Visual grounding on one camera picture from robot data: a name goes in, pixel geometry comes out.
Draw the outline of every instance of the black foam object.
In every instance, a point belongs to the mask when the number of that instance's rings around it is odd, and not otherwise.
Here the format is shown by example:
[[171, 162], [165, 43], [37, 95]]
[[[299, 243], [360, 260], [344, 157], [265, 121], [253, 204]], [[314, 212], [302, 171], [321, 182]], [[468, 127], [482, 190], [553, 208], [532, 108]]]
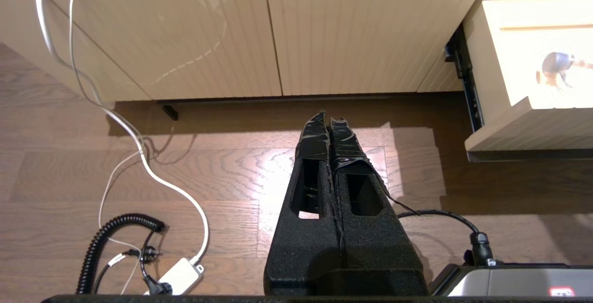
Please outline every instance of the black foam object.
[[326, 127], [320, 111], [307, 121], [265, 264], [265, 294], [427, 295], [422, 263], [386, 193], [346, 120]]

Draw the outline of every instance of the rectangular opening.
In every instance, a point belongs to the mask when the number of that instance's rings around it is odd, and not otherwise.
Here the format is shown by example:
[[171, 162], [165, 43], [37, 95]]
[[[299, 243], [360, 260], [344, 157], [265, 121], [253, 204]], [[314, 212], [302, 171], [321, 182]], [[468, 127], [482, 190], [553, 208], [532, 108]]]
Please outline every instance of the rectangular opening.
[[352, 214], [358, 216], [377, 216], [383, 209], [381, 200], [372, 183], [374, 176], [346, 174], [348, 196]]
[[301, 219], [319, 219], [322, 214], [322, 192], [319, 166], [322, 162], [303, 159], [290, 209]]

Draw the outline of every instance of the white power adapter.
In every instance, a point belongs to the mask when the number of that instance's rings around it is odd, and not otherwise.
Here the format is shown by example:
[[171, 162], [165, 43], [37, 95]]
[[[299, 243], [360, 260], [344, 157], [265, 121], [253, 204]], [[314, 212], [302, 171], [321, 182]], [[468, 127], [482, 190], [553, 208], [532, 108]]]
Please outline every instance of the white power adapter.
[[158, 281], [171, 284], [172, 295], [183, 295], [202, 279], [202, 273], [204, 273], [202, 265], [194, 266], [187, 258], [181, 258]]

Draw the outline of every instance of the cabinet leg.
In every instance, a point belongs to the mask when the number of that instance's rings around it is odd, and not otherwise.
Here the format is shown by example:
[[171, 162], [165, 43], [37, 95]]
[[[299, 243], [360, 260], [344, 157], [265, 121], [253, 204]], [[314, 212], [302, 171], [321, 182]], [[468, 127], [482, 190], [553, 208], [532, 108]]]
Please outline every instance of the cabinet leg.
[[179, 120], [179, 113], [177, 113], [177, 111], [171, 105], [163, 105], [163, 111], [167, 113], [171, 120]]

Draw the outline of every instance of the drawer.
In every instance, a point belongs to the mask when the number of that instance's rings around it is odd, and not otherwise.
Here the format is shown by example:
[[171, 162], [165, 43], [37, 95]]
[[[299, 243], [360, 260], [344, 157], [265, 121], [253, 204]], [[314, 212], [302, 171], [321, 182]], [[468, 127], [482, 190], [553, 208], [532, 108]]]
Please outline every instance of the drawer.
[[593, 147], [593, 0], [477, 0], [464, 20], [483, 127], [468, 151]]

